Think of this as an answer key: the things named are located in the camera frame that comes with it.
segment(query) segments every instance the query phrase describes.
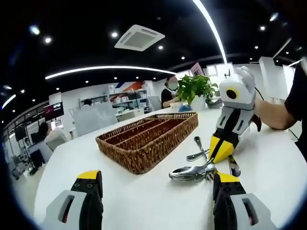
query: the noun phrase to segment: wicker basket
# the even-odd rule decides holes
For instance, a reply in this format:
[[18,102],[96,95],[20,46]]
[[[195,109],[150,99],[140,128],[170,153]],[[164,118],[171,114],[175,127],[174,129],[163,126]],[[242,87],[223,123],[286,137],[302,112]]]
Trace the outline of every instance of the wicker basket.
[[99,149],[134,174],[148,172],[198,126],[197,113],[153,115],[96,137]]

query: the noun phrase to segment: white table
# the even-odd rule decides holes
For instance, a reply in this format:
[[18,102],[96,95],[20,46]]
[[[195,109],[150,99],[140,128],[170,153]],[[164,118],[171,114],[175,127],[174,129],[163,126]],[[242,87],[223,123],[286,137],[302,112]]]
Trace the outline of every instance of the white table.
[[[70,190],[84,171],[101,170],[104,230],[211,230],[213,229],[213,184],[201,181],[172,181],[168,173],[188,165],[202,165],[204,159],[187,162],[199,152],[194,142],[200,136],[210,144],[221,110],[199,113],[199,126],[163,161],[143,175],[134,175],[102,154],[95,137],[119,126],[155,113],[126,120],[59,146],[46,165],[35,199],[35,220],[40,223],[48,204],[63,190]],[[301,202],[307,185],[307,164],[294,142],[283,131],[263,125],[260,133],[251,125],[250,135],[237,146],[234,155],[247,193],[254,193],[270,210],[277,227],[287,222]],[[216,165],[229,173],[228,162]]]

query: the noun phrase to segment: white flower pot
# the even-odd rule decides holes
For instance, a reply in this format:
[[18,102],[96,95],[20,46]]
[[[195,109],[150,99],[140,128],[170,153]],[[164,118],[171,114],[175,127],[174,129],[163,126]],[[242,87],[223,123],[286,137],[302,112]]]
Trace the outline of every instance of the white flower pot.
[[195,96],[190,106],[193,111],[203,111],[206,108],[206,102],[203,95],[200,97]]

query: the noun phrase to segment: ceiling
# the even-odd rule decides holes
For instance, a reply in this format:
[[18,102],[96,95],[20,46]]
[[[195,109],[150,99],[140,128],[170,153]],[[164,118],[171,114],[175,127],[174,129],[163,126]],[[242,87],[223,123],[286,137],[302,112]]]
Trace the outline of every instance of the ceiling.
[[[276,10],[258,0],[202,2],[219,32],[228,62],[249,63],[250,58],[272,57],[291,37],[289,23],[282,17],[270,22]],[[223,62],[211,29],[192,0],[97,1],[89,4],[33,1],[22,4],[18,8],[13,3],[8,7],[11,18],[5,26],[7,43],[2,50],[6,61],[1,67],[0,104],[13,94],[17,97],[0,111],[4,125],[26,109],[48,100],[49,95],[57,92],[56,88],[65,92],[89,85],[135,81],[136,76],[139,80],[156,77],[156,81],[168,76],[144,70],[105,69],[45,80],[50,74],[105,65],[178,72],[189,69],[197,61],[203,68]],[[114,48],[117,40],[134,24],[158,31],[165,38],[143,52]],[[37,25],[39,35],[30,33],[31,25]],[[265,31],[259,30],[261,25],[266,26]],[[117,38],[111,36],[114,31],[119,34]],[[44,43],[46,36],[52,39],[49,44]],[[279,62],[276,64],[289,65],[299,60],[304,50],[296,51],[300,46],[292,39],[277,56]]]

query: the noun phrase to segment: air conditioner vent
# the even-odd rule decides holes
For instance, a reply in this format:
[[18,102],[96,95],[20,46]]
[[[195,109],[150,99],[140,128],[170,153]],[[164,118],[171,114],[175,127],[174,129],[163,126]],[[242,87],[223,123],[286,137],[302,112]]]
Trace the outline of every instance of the air conditioner vent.
[[115,44],[115,48],[144,51],[165,35],[140,25],[133,25]]

